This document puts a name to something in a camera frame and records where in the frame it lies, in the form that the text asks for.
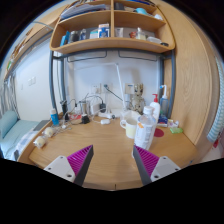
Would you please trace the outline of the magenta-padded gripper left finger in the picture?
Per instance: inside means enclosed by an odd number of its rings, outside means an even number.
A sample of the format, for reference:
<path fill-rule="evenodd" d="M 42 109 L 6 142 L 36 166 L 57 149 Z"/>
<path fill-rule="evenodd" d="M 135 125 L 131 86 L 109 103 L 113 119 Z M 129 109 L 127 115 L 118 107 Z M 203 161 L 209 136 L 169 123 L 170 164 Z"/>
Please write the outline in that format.
<path fill-rule="evenodd" d="M 68 157 L 58 156 L 44 168 L 56 176 L 82 186 L 93 157 L 93 146 L 87 146 Z"/>

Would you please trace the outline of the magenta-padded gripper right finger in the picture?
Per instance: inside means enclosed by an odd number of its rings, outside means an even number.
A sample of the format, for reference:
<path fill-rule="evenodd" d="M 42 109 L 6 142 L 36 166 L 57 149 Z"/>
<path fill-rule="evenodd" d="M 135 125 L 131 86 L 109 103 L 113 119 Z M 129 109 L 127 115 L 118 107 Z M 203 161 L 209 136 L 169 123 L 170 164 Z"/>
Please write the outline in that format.
<path fill-rule="evenodd" d="M 180 170 L 180 167 L 167 156 L 158 157 L 138 146 L 133 146 L 133 157 L 143 185 L 148 185 Z"/>

